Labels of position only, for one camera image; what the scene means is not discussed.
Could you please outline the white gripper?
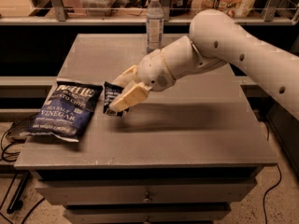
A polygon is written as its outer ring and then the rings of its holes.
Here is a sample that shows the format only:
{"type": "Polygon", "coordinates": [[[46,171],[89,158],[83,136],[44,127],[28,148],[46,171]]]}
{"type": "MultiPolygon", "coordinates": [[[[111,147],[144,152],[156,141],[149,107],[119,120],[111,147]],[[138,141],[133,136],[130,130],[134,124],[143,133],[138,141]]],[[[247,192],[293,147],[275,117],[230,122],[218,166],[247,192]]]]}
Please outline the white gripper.
{"type": "Polygon", "coordinates": [[[138,66],[132,65],[112,81],[124,90],[112,101],[109,108],[114,112],[122,112],[145,101],[150,91],[164,91],[175,82],[162,51],[156,49],[147,54],[138,66]]]}

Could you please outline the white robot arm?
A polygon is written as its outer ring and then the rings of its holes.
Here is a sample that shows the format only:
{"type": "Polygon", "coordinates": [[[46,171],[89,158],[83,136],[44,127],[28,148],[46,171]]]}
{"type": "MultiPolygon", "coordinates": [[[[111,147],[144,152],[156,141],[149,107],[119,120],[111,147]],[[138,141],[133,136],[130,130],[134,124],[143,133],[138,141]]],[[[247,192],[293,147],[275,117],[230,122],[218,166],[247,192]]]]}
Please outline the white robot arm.
{"type": "Polygon", "coordinates": [[[164,91],[187,75],[227,63],[239,68],[296,119],[299,119],[299,57],[249,34],[228,15],[198,13],[189,34],[146,55],[113,83],[123,87],[109,108],[121,112],[164,91]]]}

